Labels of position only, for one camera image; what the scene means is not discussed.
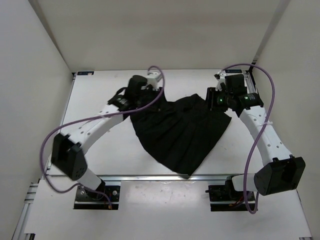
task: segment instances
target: black cloth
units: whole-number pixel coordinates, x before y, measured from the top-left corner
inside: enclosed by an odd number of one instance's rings
[[[141,106],[156,97],[149,92]],[[192,173],[216,145],[227,129],[231,117],[208,110],[197,94],[175,102],[164,94],[146,110],[130,115],[135,134],[143,148],[159,163],[184,175]]]

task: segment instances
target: folded garment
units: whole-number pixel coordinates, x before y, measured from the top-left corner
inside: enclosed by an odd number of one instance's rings
[[[158,92],[140,99],[140,107],[150,103]],[[197,94],[175,102],[164,95],[146,110],[130,115],[136,136],[143,148],[170,170],[192,175],[216,145],[231,117],[209,111]]]

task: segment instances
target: cable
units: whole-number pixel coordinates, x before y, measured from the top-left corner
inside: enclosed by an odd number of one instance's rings
[[[162,75],[162,81],[163,81],[163,84],[162,84],[162,88],[159,92],[159,94],[156,96],[156,98],[151,101],[150,103],[148,103],[147,105],[143,106],[143,107],[140,107],[140,108],[137,108],[137,109],[134,109],[134,110],[129,110],[129,111],[120,111],[120,112],[115,112],[115,113],[109,113],[109,114],[105,114],[105,115],[100,115],[100,116],[93,116],[93,117],[87,117],[87,118],[84,118],[84,119],[80,119],[80,120],[76,120],[76,121],[72,121],[72,122],[68,122],[66,124],[63,124],[61,126],[58,126],[56,127],[55,129],[53,129],[43,140],[42,144],[41,144],[41,147],[40,147],[40,152],[39,152],[39,162],[40,162],[40,169],[43,173],[43,176],[44,176],[44,179],[46,180],[46,182],[48,183],[48,185],[56,192],[56,193],[59,193],[59,194],[65,194],[69,191],[71,191],[74,187],[76,186],[82,186],[85,190],[87,191],[90,191],[92,193],[96,193],[96,194],[100,194],[102,196],[104,196],[108,203],[109,203],[109,208],[111,209],[112,208],[112,204],[111,204],[111,201],[110,201],[110,198],[104,193],[104,192],[100,192],[100,191],[96,191],[96,190],[93,190],[93,189],[90,189],[86,186],[83,186],[81,185],[80,183],[76,183],[74,185],[72,185],[71,187],[69,187],[68,189],[66,190],[60,190],[60,189],[57,189],[53,183],[51,182],[51,180],[48,178],[47,176],[47,173],[46,173],[46,169],[45,169],[45,163],[44,163],[44,150],[45,150],[45,146],[49,140],[49,138],[55,134],[58,130],[64,128],[64,127],[67,127],[67,126],[70,126],[70,125],[74,125],[74,124],[78,124],[78,123],[82,123],[82,122],[87,122],[87,121],[92,121],[92,120],[97,120],[97,119],[101,119],[101,118],[107,118],[107,117],[112,117],[112,116],[116,116],[116,115],[123,115],[123,114],[133,114],[133,113],[136,113],[136,112],[139,112],[139,111],[143,111],[145,109],[147,109],[148,107],[150,107],[152,104],[154,104],[160,97],[161,95],[164,93],[164,90],[165,90],[165,83],[166,83],[166,80],[165,80],[165,75],[163,73],[163,71],[158,67],[158,66],[150,66],[148,68],[148,72],[151,70],[151,69],[157,69],[161,75]]]
[[[252,147],[250,149],[250,152],[248,154],[248,157],[247,157],[247,160],[246,160],[246,163],[245,163],[245,167],[244,167],[244,176],[243,176],[243,192],[246,193],[247,192],[247,175],[248,175],[248,170],[249,170],[249,164],[250,164],[250,161],[251,161],[251,158],[252,158],[252,155],[254,153],[254,150],[258,144],[258,141],[259,139],[261,138],[264,130],[266,129],[267,127],[267,123],[269,121],[269,117],[270,117],[270,114],[271,114],[271,110],[274,106],[274,102],[275,102],[275,96],[276,96],[276,89],[275,89],[275,84],[274,84],[274,81],[272,80],[272,77],[270,76],[270,74],[264,70],[262,67],[260,66],[257,66],[257,65],[254,65],[254,64],[251,64],[251,63],[238,63],[238,64],[233,64],[233,65],[230,65],[230,66],[227,66],[225,68],[223,68],[221,71],[218,72],[218,75],[221,74],[222,71],[225,71],[226,69],[230,69],[230,68],[233,68],[233,67],[237,67],[237,66],[250,66],[250,67],[253,67],[253,68],[257,68],[259,70],[261,70],[262,72],[265,73],[265,75],[268,77],[268,79],[270,80],[270,83],[271,83],[271,88],[272,88],[272,97],[271,97],[271,102],[270,102],[270,106],[269,106],[269,109],[266,113],[266,116],[265,116],[265,120],[264,120],[264,124],[260,130],[260,132],[258,133],[258,135],[256,136],[253,144],[252,144]],[[258,210],[258,199],[259,199],[259,192],[256,193],[256,200],[255,200],[255,205],[254,205],[254,209],[251,210],[250,206],[249,206],[249,203],[248,203],[248,196],[246,194],[243,195],[244,196],[244,203],[245,203],[245,206],[246,206],[246,209],[248,210],[249,213],[251,214],[255,214]]]

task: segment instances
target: white table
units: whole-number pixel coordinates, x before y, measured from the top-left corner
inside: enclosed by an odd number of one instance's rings
[[[207,87],[216,85],[213,77],[216,72],[166,70],[165,95],[169,101],[194,93],[204,98]],[[77,76],[64,123],[93,116],[116,90],[126,86],[132,75],[144,73],[96,71],[94,75]],[[75,189],[57,194],[41,180],[25,233],[35,234],[34,240],[298,240],[311,237],[295,190],[260,196],[255,215],[210,211],[205,190],[212,183],[224,181],[208,180],[208,176],[203,175],[216,175],[212,178],[219,179],[223,174],[242,173],[253,143],[236,115],[231,111],[227,114],[232,116],[228,129],[191,180],[180,180],[152,159],[141,147],[127,119],[98,140],[86,155],[89,167],[96,174],[122,180],[119,210],[73,209]],[[261,167],[261,157],[256,150],[250,172]],[[59,189],[72,184],[54,166],[50,174]]]

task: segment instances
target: purple hose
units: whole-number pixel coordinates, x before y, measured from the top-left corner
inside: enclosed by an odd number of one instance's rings
[[[262,72],[265,73],[265,75],[269,78],[270,80],[270,83],[271,83],[271,88],[272,88],[272,97],[271,97],[271,102],[270,102],[270,106],[269,106],[269,109],[266,113],[266,116],[265,116],[265,120],[264,120],[264,123],[267,123],[268,120],[269,120],[269,117],[270,117],[270,113],[271,113],[271,110],[274,106],[274,102],[275,102],[275,96],[276,96],[276,89],[275,89],[275,84],[274,84],[274,81],[272,80],[272,77],[270,76],[270,74],[264,70],[262,67],[260,66],[257,66],[257,65],[254,65],[254,64],[251,64],[251,63],[239,63],[239,64],[233,64],[233,65],[230,65],[230,66],[227,66],[225,67],[224,69],[222,69],[221,71],[224,71],[226,69],[230,69],[230,68],[233,68],[233,67],[237,67],[237,66],[250,66],[250,67],[253,67],[253,68],[257,68],[259,70],[261,70]],[[246,163],[245,163],[245,168],[244,168],[244,176],[243,176],[243,197],[244,197],[244,203],[245,203],[245,206],[246,206],[246,209],[249,211],[249,213],[251,214],[255,214],[258,210],[258,198],[259,198],[259,193],[257,192],[256,193],[256,200],[255,200],[255,205],[254,205],[254,210],[251,210],[250,206],[249,206],[249,203],[248,203],[248,195],[246,194],[247,192],[247,174],[248,174],[248,170],[249,170],[249,164],[250,164],[250,161],[251,161],[251,157],[252,157],[252,154],[254,153],[254,150],[255,150],[255,147],[257,146],[258,144],[258,141],[259,139],[261,138],[265,128],[266,128],[266,124],[263,124],[260,132],[258,133],[258,135],[256,136],[253,144],[252,144],[252,147],[250,149],[250,152],[248,154],[248,158],[246,159]]]
[[[92,120],[97,120],[97,119],[101,119],[101,118],[107,118],[107,117],[112,117],[112,116],[115,116],[115,115],[123,115],[123,114],[133,114],[133,113],[136,113],[136,112],[139,112],[139,111],[142,111],[142,110],[145,110],[147,109],[148,107],[150,107],[152,104],[154,104],[160,97],[161,95],[164,93],[164,90],[165,90],[165,83],[166,83],[166,80],[165,80],[165,75],[163,73],[163,71],[158,67],[158,66],[151,66],[148,68],[148,72],[151,70],[151,69],[157,69],[161,75],[162,75],[162,80],[163,80],[163,85],[162,85],[162,89],[160,90],[160,93],[156,96],[156,98],[151,101],[149,104],[141,107],[141,108],[138,108],[138,109],[134,109],[134,110],[129,110],[129,111],[121,111],[121,112],[115,112],[115,113],[109,113],[109,114],[105,114],[105,115],[100,115],[100,116],[93,116],[93,117],[87,117],[87,118],[84,118],[84,119],[80,119],[80,120],[76,120],[76,121],[72,121],[72,122],[68,122],[66,124],[63,124],[61,126],[58,126],[56,127],[55,129],[53,129],[43,140],[42,144],[41,144],[41,147],[40,147],[40,152],[39,152],[39,161],[40,161],[40,168],[41,168],[41,171],[43,173],[43,176],[44,176],[44,179],[46,180],[46,182],[49,184],[49,186],[56,192],[56,193],[59,193],[59,194],[65,194],[69,191],[71,191],[74,187],[76,186],[81,186],[80,183],[76,183],[74,185],[72,185],[71,187],[69,187],[68,189],[66,190],[60,190],[60,189],[57,189],[51,182],[51,180],[48,178],[47,176],[47,173],[46,173],[46,167],[45,167],[45,163],[44,163],[44,150],[45,150],[45,146],[49,140],[49,138],[54,134],[56,133],[58,130],[64,128],[64,127],[67,127],[67,126],[70,126],[70,125],[73,125],[73,124],[78,124],[78,123],[82,123],[82,122],[87,122],[87,121],[92,121]],[[112,204],[111,204],[111,201],[109,199],[109,197],[104,193],[104,192],[99,192],[99,191],[96,191],[96,190],[93,190],[93,189],[90,189],[88,187],[85,187],[83,186],[84,189],[92,192],[92,193],[96,193],[96,194],[101,194],[103,195],[108,203],[109,203],[109,207],[112,208]]]

